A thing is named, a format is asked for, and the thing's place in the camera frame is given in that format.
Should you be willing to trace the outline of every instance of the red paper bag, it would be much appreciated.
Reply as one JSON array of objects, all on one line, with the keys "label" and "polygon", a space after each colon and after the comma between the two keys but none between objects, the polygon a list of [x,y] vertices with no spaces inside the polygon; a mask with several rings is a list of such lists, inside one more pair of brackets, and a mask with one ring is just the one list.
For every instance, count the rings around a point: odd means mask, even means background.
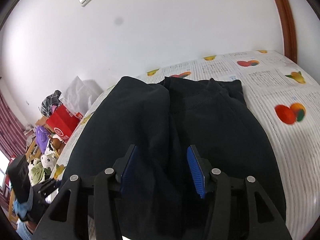
[{"label": "red paper bag", "polygon": [[62,140],[67,141],[80,121],[64,105],[61,105],[45,122]]}]

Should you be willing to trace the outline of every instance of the white plastic bag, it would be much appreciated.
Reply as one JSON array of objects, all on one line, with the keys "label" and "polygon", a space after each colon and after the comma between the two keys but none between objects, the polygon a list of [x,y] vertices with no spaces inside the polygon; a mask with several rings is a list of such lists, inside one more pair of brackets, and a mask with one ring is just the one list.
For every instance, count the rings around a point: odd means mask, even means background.
[{"label": "white plastic bag", "polygon": [[83,81],[76,76],[66,92],[60,95],[59,100],[71,113],[79,119],[82,119],[98,97],[98,92],[86,86]]}]

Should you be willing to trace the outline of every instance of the blue cloth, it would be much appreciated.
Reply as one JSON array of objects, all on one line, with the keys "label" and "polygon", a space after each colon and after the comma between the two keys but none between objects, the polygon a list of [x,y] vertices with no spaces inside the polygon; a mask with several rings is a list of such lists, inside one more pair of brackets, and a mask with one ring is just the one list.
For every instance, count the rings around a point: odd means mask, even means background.
[{"label": "blue cloth", "polygon": [[27,202],[19,203],[16,199],[13,203],[13,210],[16,214],[19,214],[21,218],[24,218],[27,215],[27,212],[32,209],[32,202],[33,202],[33,189],[30,187],[29,198]]},{"label": "blue cloth", "polygon": [[26,224],[20,219],[18,220],[17,233],[22,238],[22,240],[31,240],[32,233],[27,228]]}]

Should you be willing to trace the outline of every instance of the white circular logo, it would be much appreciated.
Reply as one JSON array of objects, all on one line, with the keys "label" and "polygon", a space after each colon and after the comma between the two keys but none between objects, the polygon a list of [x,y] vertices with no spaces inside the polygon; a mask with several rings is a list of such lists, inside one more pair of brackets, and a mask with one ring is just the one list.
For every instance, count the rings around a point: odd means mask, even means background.
[{"label": "white circular logo", "polygon": [[59,129],[59,128],[57,128],[57,127],[55,127],[54,128],[54,131],[56,132],[56,134],[58,134],[60,137],[63,137],[63,132]]}]

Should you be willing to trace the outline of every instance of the brown wooden trim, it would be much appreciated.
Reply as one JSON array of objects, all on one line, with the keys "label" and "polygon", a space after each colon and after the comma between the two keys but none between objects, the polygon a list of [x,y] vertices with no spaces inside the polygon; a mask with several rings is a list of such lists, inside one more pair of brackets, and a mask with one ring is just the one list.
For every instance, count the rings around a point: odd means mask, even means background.
[{"label": "brown wooden trim", "polygon": [[275,0],[278,8],[284,40],[284,55],[297,63],[297,36],[288,0]]}]

